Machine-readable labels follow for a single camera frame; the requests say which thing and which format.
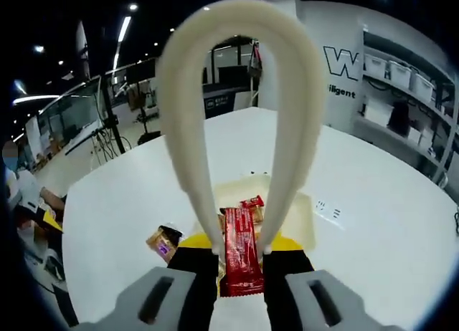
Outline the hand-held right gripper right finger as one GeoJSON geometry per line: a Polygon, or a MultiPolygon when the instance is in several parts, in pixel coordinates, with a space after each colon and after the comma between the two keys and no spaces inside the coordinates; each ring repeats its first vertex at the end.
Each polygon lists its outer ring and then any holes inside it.
{"type": "Polygon", "coordinates": [[[363,299],[325,270],[314,270],[296,241],[278,234],[262,260],[273,330],[388,330],[363,299]]]}

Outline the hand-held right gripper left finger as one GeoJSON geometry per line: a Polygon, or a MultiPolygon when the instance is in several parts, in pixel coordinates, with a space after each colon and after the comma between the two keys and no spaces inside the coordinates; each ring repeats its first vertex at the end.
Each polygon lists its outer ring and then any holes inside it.
{"type": "Polygon", "coordinates": [[[208,330],[217,299],[219,257],[203,233],[183,240],[167,267],[125,288],[114,310],[78,330],[208,330]]]}

